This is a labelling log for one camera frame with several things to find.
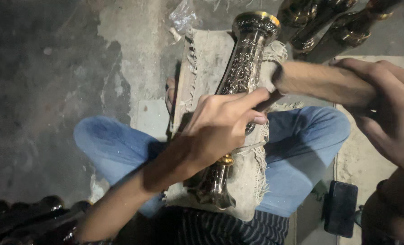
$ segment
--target blue jeans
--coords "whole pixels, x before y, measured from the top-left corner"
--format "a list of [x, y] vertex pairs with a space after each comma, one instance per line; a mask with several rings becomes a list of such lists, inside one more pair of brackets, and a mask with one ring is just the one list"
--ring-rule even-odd
[[[312, 191], [350, 134], [346, 116], [332, 107], [308, 106], [268, 114], [270, 141], [265, 145], [269, 191], [257, 210], [289, 217]], [[165, 143], [104, 116], [81, 120], [77, 146], [110, 185], [149, 162]], [[161, 195], [139, 211], [152, 216], [163, 206]]]

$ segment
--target striped shirt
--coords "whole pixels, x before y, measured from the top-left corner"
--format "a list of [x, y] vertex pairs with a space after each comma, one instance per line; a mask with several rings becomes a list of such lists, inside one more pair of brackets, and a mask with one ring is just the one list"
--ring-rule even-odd
[[180, 207], [162, 209], [155, 220], [153, 244], [162, 245], [283, 245], [289, 225], [288, 218], [262, 211], [255, 211], [246, 222], [224, 213]]
[[185, 209], [177, 245], [283, 245], [289, 219], [262, 211], [245, 222], [224, 213]]

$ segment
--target fingernail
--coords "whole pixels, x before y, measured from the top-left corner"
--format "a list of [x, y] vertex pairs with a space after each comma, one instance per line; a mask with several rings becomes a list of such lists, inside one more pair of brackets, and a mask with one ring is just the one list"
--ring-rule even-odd
[[333, 57], [330, 61], [329, 61], [329, 65], [335, 65], [336, 63], [338, 63], [338, 61], [335, 57]]
[[257, 116], [257, 117], [255, 117], [253, 122], [256, 123], [256, 124], [265, 124], [267, 122], [267, 119], [265, 117], [262, 117], [262, 116]]

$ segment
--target smartphone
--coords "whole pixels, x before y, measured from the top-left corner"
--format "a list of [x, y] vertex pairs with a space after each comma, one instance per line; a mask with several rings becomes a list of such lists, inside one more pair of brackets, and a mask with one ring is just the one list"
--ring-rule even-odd
[[325, 200], [324, 230], [346, 238], [353, 236], [358, 187], [340, 181], [330, 182]]

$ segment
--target polished metal part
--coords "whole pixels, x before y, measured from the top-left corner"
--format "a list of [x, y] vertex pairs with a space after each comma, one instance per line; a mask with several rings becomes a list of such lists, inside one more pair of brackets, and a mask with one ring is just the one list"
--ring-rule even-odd
[[277, 15], [282, 25], [277, 40], [286, 44], [310, 23], [316, 14], [317, 5], [314, 0], [284, 0]]
[[370, 0], [360, 12], [342, 14], [304, 60], [320, 64], [358, 47], [370, 37], [371, 27], [379, 20], [388, 19], [402, 3], [404, 0]]
[[[258, 87], [264, 47], [276, 39], [279, 30], [279, 21], [266, 12], [248, 12], [235, 18], [232, 31], [237, 43], [216, 94], [250, 93]], [[249, 124], [246, 134], [254, 127]], [[199, 203], [213, 204], [221, 210], [235, 207], [235, 199], [227, 189], [229, 167], [233, 162], [231, 154], [227, 154], [205, 169], [201, 182], [189, 190]]]
[[235, 207], [235, 199], [228, 192], [229, 166], [219, 162], [205, 169], [202, 181], [189, 192], [196, 196], [200, 204], [213, 204], [220, 210]]
[[314, 47], [314, 36], [333, 21], [339, 14], [346, 12], [357, 0], [323, 0], [317, 5], [315, 18], [290, 40], [293, 59], [304, 60]]

